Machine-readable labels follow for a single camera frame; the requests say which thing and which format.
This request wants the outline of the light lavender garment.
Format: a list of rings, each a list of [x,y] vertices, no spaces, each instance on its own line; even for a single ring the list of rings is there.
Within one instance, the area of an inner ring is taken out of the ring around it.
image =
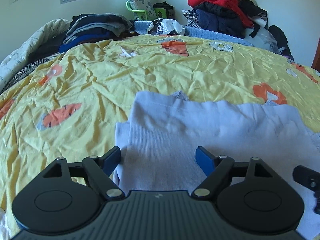
[[[319,170],[319,134],[304,125],[295,107],[138,92],[127,122],[116,124],[115,138],[122,159],[113,180],[124,192],[193,191],[206,177],[195,160],[199,146],[236,161],[258,157],[303,198],[298,232],[307,239],[319,234],[315,198],[292,178],[298,165]]]

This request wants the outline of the stack of dark folded clothes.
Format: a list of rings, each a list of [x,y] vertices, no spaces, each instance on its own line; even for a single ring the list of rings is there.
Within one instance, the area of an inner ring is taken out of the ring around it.
[[[64,53],[85,42],[108,39],[122,39],[133,30],[133,20],[120,14],[80,14],[73,16],[69,28],[58,31],[27,56],[27,63],[33,63],[55,53]]]

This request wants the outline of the pile of red dark clothes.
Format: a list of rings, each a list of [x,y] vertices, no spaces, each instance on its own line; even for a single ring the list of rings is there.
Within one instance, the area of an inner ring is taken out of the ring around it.
[[[268,12],[255,0],[188,0],[187,25],[241,38],[293,61],[284,32],[268,24]]]

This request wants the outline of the yellow carrot print bedsheet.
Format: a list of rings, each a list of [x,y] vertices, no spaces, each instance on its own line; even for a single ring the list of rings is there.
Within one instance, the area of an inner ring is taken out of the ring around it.
[[[287,104],[319,131],[319,73],[272,52],[187,36],[79,45],[1,95],[1,239],[18,233],[11,205],[21,189],[59,156],[80,161],[106,152],[143,90]]]

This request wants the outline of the brown wooden door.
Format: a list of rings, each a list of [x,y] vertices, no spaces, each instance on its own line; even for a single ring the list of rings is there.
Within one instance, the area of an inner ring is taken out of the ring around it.
[[[311,68],[320,72],[320,46],[317,47]]]

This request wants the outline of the white quilted comforter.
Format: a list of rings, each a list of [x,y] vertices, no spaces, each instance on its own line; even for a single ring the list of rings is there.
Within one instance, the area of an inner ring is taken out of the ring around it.
[[[35,52],[40,45],[46,43],[50,38],[68,30],[70,23],[69,20],[64,18],[51,20],[33,33],[20,48],[10,53],[1,62],[1,90],[27,64],[31,53]]]

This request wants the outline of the blue textured blanket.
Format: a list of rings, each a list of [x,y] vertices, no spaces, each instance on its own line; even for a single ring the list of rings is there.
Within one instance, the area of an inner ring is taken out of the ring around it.
[[[132,30],[138,32],[139,34],[147,34],[147,29],[151,23],[152,23],[151,21],[133,21]],[[238,43],[238,44],[242,44],[244,46],[250,46],[250,47],[254,46],[248,41],[234,37],[234,36],[217,33],[214,31],[209,31],[201,28],[190,27],[186,25],[183,25],[183,28],[185,29],[184,36],[198,37],[198,38],[204,38],[208,40],[232,42],[232,43]]]

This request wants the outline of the black white plastic bag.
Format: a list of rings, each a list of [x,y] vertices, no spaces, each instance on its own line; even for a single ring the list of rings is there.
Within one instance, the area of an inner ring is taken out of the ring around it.
[[[147,33],[151,35],[184,35],[185,29],[176,20],[158,18],[149,25]]]

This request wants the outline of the green plastic chair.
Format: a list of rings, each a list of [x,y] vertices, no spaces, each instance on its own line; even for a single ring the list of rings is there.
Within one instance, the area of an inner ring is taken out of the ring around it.
[[[133,13],[133,19],[137,21],[152,21],[149,13],[146,10],[134,10],[131,8],[129,1],[126,2],[126,8],[129,12]],[[167,18],[167,11],[164,8],[154,9],[156,18]]]

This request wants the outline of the white floral pillow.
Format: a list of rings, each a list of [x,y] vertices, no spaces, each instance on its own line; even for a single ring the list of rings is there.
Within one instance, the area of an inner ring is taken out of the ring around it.
[[[131,4],[131,8],[134,10],[146,10],[150,18],[153,20],[156,19],[156,14],[154,11],[154,7],[151,4],[150,0],[128,0],[129,3]]]

